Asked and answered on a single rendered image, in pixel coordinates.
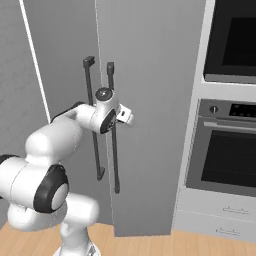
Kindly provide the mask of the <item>steel built-in oven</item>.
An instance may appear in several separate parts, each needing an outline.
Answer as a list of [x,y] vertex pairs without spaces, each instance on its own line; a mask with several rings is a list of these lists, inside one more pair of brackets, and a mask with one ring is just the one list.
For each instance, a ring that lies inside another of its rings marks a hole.
[[256,128],[256,103],[202,99],[192,135],[186,186],[256,197],[256,134],[203,122]]

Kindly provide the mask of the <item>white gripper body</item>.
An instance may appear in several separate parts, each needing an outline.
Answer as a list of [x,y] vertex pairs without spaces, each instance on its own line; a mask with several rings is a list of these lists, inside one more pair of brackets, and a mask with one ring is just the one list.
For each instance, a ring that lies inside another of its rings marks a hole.
[[122,122],[129,127],[133,126],[134,115],[131,112],[122,113]]

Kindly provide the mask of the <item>white cabinet tower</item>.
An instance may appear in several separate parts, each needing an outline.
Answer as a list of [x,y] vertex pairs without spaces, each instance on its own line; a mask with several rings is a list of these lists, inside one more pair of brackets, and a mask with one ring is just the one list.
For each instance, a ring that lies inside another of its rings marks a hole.
[[245,102],[256,102],[255,85],[236,85],[234,83],[220,84],[217,82],[206,82],[203,78],[203,59],[206,57],[207,40],[210,35],[210,25],[214,11],[214,4],[215,0],[206,0],[194,84],[189,109],[189,117],[187,122],[187,130],[185,135],[184,150],[179,175],[174,218],[177,211],[179,210],[177,208],[179,190],[182,188],[188,188],[186,186],[186,178],[189,164],[189,153],[191,151],[192,135],[195,129],[196,114],[198,113],[199,102],[202,99],[217,98],[221,100],[238,99]]

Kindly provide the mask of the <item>white drawer front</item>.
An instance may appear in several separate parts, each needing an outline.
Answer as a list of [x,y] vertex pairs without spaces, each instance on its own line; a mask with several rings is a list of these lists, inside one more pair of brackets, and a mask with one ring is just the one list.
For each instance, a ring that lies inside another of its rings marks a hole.
[[[256,243],[256,223],[242,220],[178,210],[173,221],[173,228],[186,232]],[[238,231],[240,236],[217,233],[216,229],[218,228]]]
[[[249,215],[225,212],[223,207],[243,208]],[[224,218],[256,222],[256,198],[225,193],[182,188],[179,190],[179,210]]]

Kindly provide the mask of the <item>grey fridge door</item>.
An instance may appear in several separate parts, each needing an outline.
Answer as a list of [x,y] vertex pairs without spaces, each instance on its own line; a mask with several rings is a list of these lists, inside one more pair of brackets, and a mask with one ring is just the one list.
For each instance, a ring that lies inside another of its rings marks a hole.
[[[49,115],[88,101],[83,60],[97,58],[95,0],[22,0],[32,37]],[[112,222],[106,137],[86,132],[78,150],[62,161],[70,191],[98,201],[103,224]]]
[[[206,0],[96,0],[100,62],[133,126],[116,128],[117,236],[169,234]],[[107,139],[114,183],[112,136]]]

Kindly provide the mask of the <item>black built-in microwave oven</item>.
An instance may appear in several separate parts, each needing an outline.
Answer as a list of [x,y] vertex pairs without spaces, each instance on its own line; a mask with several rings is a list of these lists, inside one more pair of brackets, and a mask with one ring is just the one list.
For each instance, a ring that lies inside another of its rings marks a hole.
[[256,0],[216,0],[203,75],[256,84]]

